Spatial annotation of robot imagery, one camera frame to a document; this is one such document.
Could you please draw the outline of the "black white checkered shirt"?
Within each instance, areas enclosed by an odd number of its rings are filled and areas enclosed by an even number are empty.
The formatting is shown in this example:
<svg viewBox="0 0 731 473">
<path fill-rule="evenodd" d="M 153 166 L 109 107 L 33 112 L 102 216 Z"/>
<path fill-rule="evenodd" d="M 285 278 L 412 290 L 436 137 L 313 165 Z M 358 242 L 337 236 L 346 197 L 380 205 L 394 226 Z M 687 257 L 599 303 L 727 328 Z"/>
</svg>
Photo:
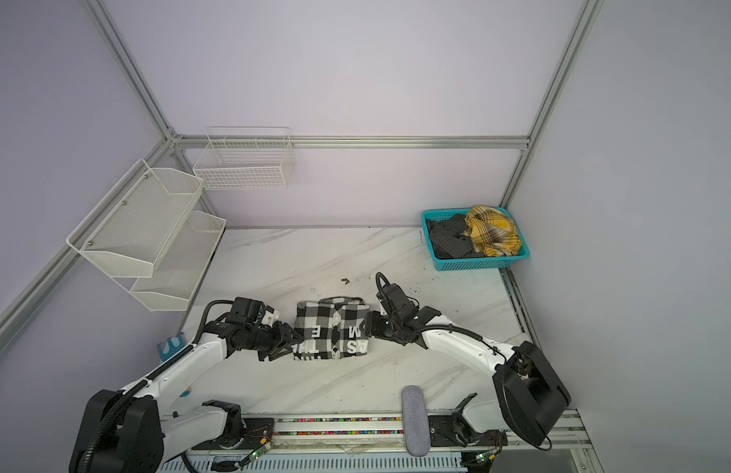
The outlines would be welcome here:
<svg viewBox="0 0 731 473">
<path fill-rule="evenodd" d="M 335 361 L 368 353 L 369 338 L 363 331 L 370 305 L 358 297 L 335 297 L 300 302 L 294 329 L 302 343 L 292 347 L 296 361 Z"/>
</svg>

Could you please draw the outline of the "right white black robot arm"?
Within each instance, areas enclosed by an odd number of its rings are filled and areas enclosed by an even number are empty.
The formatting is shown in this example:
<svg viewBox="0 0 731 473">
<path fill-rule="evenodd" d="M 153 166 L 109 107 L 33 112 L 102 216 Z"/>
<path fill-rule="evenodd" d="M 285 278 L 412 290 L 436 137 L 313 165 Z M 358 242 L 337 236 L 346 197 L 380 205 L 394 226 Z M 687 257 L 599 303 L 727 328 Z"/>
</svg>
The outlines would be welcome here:
<svg viewBox="0 0 731 473">
<path fill-rule="evenodd" d="M 571 396 L 544 352 L 531 342 L 510 345 L 464 328 L 429 305 L 420 305 L 378 272 L 373 311 L 363 331 L 401 346 L 417 345 L 446 355 L 489 379 L 505 424 L 524 443 L 552 449 L 550 432 Z"/>
</svg>

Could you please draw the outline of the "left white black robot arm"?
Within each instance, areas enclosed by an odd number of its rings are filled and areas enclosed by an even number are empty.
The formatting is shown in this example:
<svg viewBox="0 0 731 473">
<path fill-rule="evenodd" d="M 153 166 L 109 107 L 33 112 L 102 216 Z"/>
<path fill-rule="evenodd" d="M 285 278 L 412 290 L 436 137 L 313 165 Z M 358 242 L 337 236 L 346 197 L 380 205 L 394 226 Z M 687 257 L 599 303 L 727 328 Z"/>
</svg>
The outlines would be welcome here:
<svg viewBox="0 0 731 473">
<path fill-rule="evenodd" d="M 179 414 L 173 404 L 236 352 L 274 361 L 302 340 L 299 330 L 261 301 L 237 297 L 208 303 L 191 342 L 138 380 L 103 389 L 89 400 L 70 471 L 154 472 L 207 441 L 237 447 L 248 433 L 239 405 L 208 400 Z"/>
</svg>

